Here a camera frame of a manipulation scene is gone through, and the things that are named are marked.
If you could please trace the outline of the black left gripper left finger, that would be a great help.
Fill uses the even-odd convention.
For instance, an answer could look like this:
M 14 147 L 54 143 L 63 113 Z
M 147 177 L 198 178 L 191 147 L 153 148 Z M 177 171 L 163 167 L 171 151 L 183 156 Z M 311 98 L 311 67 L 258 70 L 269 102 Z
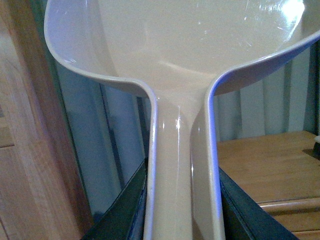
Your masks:
M 148 161 L 145 159 L 125 188 L 83 240 L 142 240 L 147 201 Z

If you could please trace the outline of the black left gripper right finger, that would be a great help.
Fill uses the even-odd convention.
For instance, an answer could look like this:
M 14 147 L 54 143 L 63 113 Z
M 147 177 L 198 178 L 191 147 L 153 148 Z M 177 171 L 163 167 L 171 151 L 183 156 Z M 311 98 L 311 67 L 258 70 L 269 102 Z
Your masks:
M 225 238 L 227 240 L 296 240 L 235 181 L 219 169 Z

